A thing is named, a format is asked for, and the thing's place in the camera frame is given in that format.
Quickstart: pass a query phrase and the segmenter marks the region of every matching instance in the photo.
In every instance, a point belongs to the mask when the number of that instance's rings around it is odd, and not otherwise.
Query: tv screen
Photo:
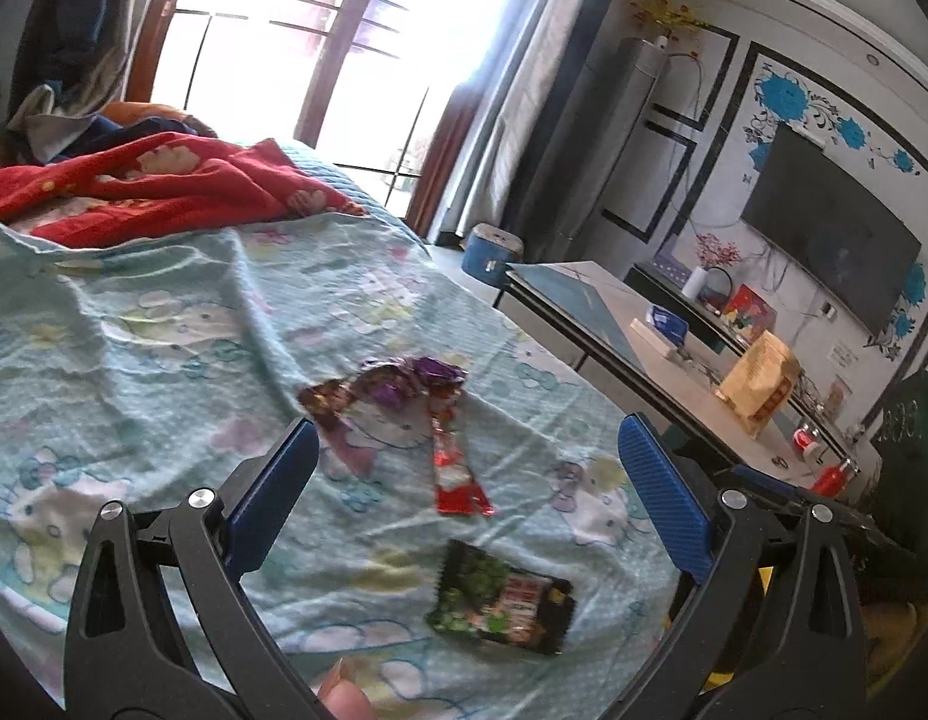
[[[888,323],[921,250],[885,204],[784,124],[741,219],[794,258],[872,335]]]

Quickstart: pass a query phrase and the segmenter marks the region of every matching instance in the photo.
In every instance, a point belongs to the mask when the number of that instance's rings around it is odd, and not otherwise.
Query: mattress
[[[0,225],[1,627],[61,698],[70,594],[103,502],[176,505],[266,451],[301,413],[302,386],[429,354],[469,372],[457,427],[498,513],[437,514],[424,414],[358,405],[323,437],[246,594],[307,680],[347,656],[381,718],[597,717],[648,656],[676,580],[616,460],[621,413],[440,274],[344,175],[305,146],[288,152],[371,217],[82,251]],[[561,655],[427,627],[450,538],[573,581]],[[202,674],[225,685],[167,579]]]

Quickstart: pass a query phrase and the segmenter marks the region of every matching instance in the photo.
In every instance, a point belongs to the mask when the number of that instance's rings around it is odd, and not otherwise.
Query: black snack packet
[[[566,579],[516,568],[455,538],[427,624],[439,634],[557,655],[571,626],[572,592]]]

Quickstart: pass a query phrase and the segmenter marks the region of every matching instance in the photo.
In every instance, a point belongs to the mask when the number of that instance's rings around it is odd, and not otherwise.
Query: paper bag
[[[750,437],[791,397],[801,376],[792,349],[770,332],[761,333],[731,368],[715,395],[741,420]]]

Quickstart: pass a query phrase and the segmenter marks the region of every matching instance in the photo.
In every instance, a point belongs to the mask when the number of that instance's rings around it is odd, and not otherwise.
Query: blue stool
[[[471,230],[464,250],[461,271],[492,287],[504,286],[507,266],[523,257],[523,242],[516,235],[491,224],[478,224]]]

